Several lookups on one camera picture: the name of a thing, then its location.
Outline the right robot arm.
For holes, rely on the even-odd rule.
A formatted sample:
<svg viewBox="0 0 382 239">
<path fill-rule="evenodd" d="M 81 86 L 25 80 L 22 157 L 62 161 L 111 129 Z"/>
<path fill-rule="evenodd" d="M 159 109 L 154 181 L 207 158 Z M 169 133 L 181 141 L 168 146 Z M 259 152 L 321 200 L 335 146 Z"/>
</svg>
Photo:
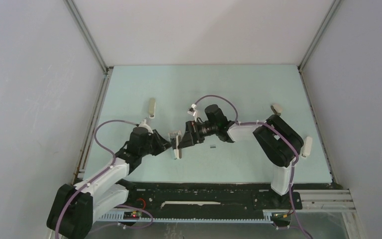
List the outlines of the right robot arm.
<svg viewBox="0 0 382 239">
<path fill-rule="evenodd" d="M 186 122 L 185 133 L 177 148 L 203 143 L 211 135 L 227 143 L 255 139 L 274 165 L 270 203 L 275 208 L 284 207 L 289 202 L 288 192 L 293 186 L 294 166 L 304 146 L 301 136 L 279 115 L 271 115 L 265 121 L 238 122 L 228 120 L 217 104 L 207 106 L 204 112 L 206 121 L 195 117 Z"/>
</svg>

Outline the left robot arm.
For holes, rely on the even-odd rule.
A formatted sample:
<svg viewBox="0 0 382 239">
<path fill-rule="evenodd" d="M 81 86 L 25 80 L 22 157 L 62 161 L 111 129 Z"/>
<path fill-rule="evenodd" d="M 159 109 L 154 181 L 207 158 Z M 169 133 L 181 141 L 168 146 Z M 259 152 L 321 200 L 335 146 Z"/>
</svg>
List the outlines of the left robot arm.
<svg viewBox="0 0 382 239">
<path fill-rule="evenodd" d="M 94 222 L 112 208 L 136 204 L 137 193 L 125 177 L 141 164 L 143 157 L 157 156 L 169 148 L 171 143 L 155 129 L 135 127 L 104 168 L 75 185 L 64 184 L 58 189 L 46 226 L 57 235 L 84 239 Z"/>
</svg>

